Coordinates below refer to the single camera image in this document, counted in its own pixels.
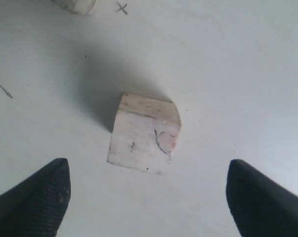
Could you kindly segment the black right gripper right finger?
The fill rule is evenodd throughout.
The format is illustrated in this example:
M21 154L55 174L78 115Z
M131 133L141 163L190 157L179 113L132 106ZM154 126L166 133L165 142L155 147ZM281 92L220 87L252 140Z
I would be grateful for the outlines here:
M226 200L243 237L298 237L298 196L243 160L230 162Z

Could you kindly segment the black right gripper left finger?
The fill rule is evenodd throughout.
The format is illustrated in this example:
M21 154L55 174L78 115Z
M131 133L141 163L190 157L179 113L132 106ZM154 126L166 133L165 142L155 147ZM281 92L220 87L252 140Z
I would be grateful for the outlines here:
M56 158L0 195L0 237L55 237L70 198L68 160Z

